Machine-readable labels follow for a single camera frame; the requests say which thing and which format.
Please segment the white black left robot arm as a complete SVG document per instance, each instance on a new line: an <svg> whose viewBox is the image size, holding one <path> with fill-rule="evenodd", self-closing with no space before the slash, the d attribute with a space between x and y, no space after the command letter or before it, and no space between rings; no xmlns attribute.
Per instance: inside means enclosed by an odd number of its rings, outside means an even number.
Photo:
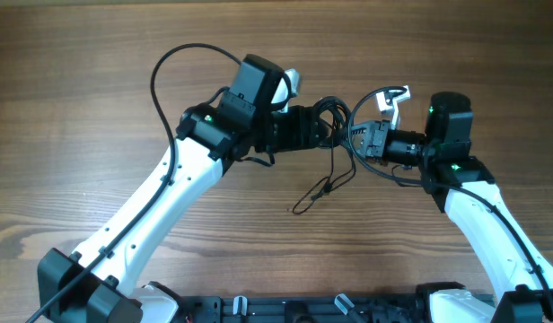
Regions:
<svg viewBox="0 0 553 323"><path fill-rule="evenodd" d="M326 131L312 108L291 104L301 77L262 57L239 61L233 83L189 108L160 164L121 208L70 254L38 265L41 318L54 322L172 322L180 297L138 279L189 207L250 151L310 149Z"/></svg>

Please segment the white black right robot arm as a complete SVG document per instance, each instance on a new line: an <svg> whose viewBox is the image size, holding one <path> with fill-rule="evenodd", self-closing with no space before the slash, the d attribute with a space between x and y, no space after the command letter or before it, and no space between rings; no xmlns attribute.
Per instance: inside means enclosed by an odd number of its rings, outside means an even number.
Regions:
<svg viewBox="0 0 553 323"><path fill-rule="evenodd" d="M351 150L369 171L375 162L416 167L419 186L456 224L493 285L494 306L455 282L424 284L417 295L427 322L553 322L553 266L512 217L482 161L470 155L473 111L457 92L432 95L423 133L402 131L399 117L361 124L363 139Z"/></svg>

